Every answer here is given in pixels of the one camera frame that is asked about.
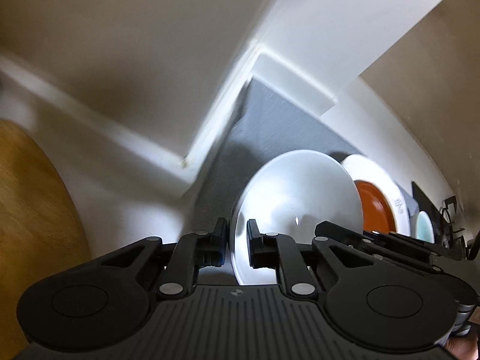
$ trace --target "orange plate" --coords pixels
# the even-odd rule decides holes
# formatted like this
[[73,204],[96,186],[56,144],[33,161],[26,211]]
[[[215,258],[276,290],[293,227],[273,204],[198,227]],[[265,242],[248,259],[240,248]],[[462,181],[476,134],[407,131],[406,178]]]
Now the orange plate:
[[392,210],[378,188],[366,181],[355,181],[363,209],[363,229],[388,234],[395,231]]

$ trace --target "circular pad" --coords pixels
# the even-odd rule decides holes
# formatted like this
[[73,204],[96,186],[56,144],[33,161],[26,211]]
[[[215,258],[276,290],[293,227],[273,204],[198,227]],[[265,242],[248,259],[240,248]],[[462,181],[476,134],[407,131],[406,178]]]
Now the circular pad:
[[401,286],[375,288],[367,295],[367,303],[373,311],[390,318],[411,317],[419,312],[423,305],[419,294]]
[[53,309],[65,316],[83,318],[102,310],[109,300],[107,293],[95,286],[71,286],[61,289],[52,299]]
[[446,288],[384,261],[342,270],[325,307],[347,338],[386,352],[443,344],[457,316]]

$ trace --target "gray drying mat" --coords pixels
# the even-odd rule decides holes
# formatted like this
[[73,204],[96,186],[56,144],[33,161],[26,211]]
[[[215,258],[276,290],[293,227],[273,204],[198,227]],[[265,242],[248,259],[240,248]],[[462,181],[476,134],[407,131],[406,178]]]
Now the gray drying mat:
[[[355,147],[275,92],[253,80],[239,120],[225,139],[200,190],[190,228],[211,231],[219,217],[231,219],[235,203],[254,174],[280,154],[316,150],[342,161]],[[411,213],[417,202],[400,188]],[[199,283],[236,285],[230,257],[222,268],[203,268]]]

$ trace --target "ribbed black surface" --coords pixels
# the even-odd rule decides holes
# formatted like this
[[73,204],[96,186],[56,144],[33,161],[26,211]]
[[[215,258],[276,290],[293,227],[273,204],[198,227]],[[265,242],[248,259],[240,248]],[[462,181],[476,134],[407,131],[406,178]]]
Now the ribbed black surface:
[[393,358],[450,357],[438,348],[422,354],[391,355],[356,346],[326,323],[314,303],[287,298],[278,286],[198,286],[186,299],[161,303],[137,334],[110,348],[59,353],[33,344],[18,357],[20,360]]

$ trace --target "light blue plate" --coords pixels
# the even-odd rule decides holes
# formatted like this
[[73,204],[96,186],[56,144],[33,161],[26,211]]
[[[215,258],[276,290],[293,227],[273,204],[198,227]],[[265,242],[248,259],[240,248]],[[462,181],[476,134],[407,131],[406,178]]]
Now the light blue plate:
[[410,219],[410,228],[412,231],[412,237],[419,239],[420,241],[435,243],[434,227],[425,211],[420,211],[412,216]]

